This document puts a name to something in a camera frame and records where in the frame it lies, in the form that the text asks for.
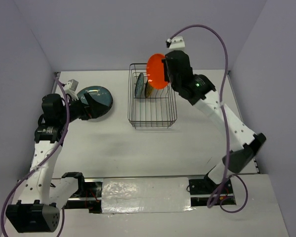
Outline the dark teal glazed plate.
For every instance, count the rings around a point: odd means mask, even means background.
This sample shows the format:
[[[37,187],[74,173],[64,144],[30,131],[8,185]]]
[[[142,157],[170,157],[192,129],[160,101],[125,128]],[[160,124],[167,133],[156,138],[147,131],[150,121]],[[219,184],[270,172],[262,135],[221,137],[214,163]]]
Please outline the dark teal glazed plate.
[[[85,103],[85,104],[87,104],[87,105],[88,105],[88,102],[86,101],[85,96],[84,96],[84,94],[87,93],[87,92],[93,97],[93,99],[95,99],[96,101],[101,102],[101,103],[103,103],[103,104],[104,104],[104,102],[100,101],[99,96],[96,96],[96,94],[104,94],[104,93],[110,93],[110,94],[111,94],[111,92],[110,92],[107,88],[105,88],[105,87],[103,87],[103,86],[94,85],[94,86],[88,86],[88,87],[85,87],[84,89],[80,90],[80,91],[77,93],[77,97],[78,97],[83,103]],[[111,94],[111,108],[112,108],[112,106],[113,106],[113,96],[112,96],[112,94]]]

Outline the green plate blue floral pattern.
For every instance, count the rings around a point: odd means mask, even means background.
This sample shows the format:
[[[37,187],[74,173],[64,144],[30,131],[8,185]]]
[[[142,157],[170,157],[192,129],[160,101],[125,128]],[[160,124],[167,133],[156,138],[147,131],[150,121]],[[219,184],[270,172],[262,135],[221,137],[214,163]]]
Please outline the green plate blue floral pattern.
[[[143,87],[144,87],[144,74],[140,73],[137,78],[136,85],[135,85],[135,92],[134,92],[135,98],[140,97]]]

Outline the orange plastic plate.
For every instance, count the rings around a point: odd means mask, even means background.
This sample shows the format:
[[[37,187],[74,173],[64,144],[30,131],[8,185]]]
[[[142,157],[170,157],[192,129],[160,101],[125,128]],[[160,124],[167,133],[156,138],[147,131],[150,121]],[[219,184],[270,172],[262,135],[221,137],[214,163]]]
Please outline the orange plastic plate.
[[[165,59],[163,54],[153,54],[146,65],[147,80],[154,89],[164,89],[168,85],[165,81],[163,59]]]

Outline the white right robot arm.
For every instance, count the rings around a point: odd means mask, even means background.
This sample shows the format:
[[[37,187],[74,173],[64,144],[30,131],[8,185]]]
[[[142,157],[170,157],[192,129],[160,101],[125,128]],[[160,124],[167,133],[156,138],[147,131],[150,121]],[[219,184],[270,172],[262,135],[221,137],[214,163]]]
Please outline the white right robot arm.
[[[240,173],[259,152],[266,137],[249,129],[226,104],[220,102],[214,84],[206,76],[193,73],[186,53],[171,51],[162,63],[172,89],[203,112],[222,134],[229,135],[229,155],[205,175],[205,189],[216,193],[222,186],[223,177]]]

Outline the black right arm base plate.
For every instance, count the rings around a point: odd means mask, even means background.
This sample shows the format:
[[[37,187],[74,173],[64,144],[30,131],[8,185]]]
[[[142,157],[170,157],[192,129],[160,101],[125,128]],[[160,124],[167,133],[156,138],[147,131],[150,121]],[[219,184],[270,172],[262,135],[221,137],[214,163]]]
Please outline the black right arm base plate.
[[[214,182],[204,178],[197,178],[197,179],[189,179],[189,185],[187,187],[187,191],[191,195],[205,195],[210,196],[211,193],[218,187]],[[231,182],[228,181],[225,185],[223,190],[221,191],[223,196],[233,194],[233,188]]]

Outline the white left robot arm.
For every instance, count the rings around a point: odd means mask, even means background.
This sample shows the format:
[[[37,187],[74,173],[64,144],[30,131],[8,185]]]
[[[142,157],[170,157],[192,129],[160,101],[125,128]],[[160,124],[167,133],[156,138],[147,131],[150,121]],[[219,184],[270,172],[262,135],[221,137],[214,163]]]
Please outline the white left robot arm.
[[[18,233],[54,232],[59,225],[60,210],[72,197],[86,192],[82,173],[66,172],[59,184],[51,187],[57,158],[62,150],[69,123],[76,119],[97,119],[112,108],[110,92],[80,91],[76,99],[65,100],[59,94],[42,98],[42,111],[35,131],[35,152],[25,187],[5,215]]]

